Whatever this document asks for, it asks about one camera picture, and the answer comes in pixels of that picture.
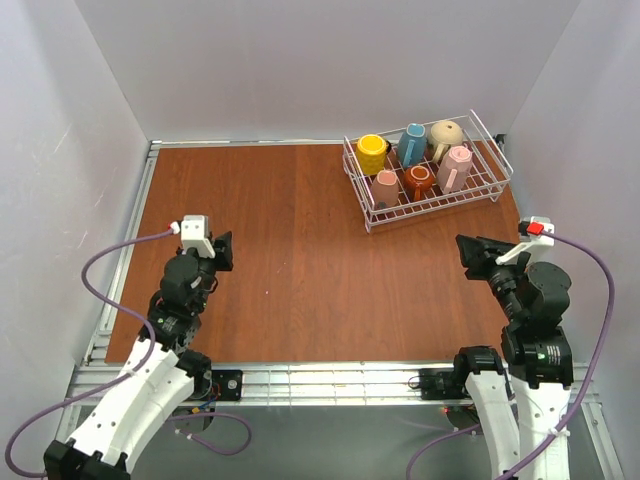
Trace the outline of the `white mug pink handle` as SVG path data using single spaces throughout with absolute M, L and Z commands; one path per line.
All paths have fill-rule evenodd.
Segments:
M 464 145 L 449 149 L 442 159 L 436 182 L 444 195 L 461 190 L 470 174 L 473 165 L 473 154 Z

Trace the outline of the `brown black mug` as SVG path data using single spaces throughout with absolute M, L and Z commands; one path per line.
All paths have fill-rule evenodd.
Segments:
M 404 184 L 410 202 L 418 202 L 435 183 L 434 175 L 422 165 L 408 168 L 404 173 Z

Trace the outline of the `white mug brown dots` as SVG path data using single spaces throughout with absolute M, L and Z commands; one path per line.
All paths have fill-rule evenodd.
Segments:
M 400 182 L 393 170 L 383 169 L 375 177 L 371 186 L 374 209 L 393 208 L 399 201 Z

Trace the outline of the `beige round mug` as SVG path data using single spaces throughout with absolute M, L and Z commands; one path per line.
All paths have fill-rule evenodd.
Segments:
M 440 163 L 445 154 L 455 146 L 463 143 L 462 128 L 454 121 L 443 120 L 432 125 L 427 136 L 428 152 L 434 163 Z

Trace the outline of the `blue mug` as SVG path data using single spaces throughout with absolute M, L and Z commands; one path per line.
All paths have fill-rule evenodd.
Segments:
M 410 123 L 403 131 L 397 145 L 396 157 L 404 170 L 422 162 L 427 146 L 426 128 Z

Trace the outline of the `yellow textured cup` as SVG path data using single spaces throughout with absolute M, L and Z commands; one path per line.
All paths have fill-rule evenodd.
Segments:
M 385 168 L 389 143 L 377 134 L 361 136 L 356 143 L 356 158 L 364 175 L 377 175 Z

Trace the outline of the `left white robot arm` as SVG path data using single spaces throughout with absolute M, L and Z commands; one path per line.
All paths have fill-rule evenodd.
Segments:
M 44 453 L 50 479 L 127 479 L 151 438 L 183 401 L 207 397 L 211 359 L 191 349 L 219 271 L 233 268 L 232 234 L 184 236 L 149 300 L 146 324 L 91 416 Z

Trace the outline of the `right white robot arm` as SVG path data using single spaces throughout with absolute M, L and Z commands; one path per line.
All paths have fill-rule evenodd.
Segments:
M 571 279 L 552 263 L 533 261 L 536 241 L 457 235 L 456 244 L 466 278 L 487 282 L 508 320 L 499 350 L 463 347 L 454 358 L 454 378 L 474 402 L 492 472 L 567 479 L 569 431 L 560 422 L 574 375 L 560 322 Z

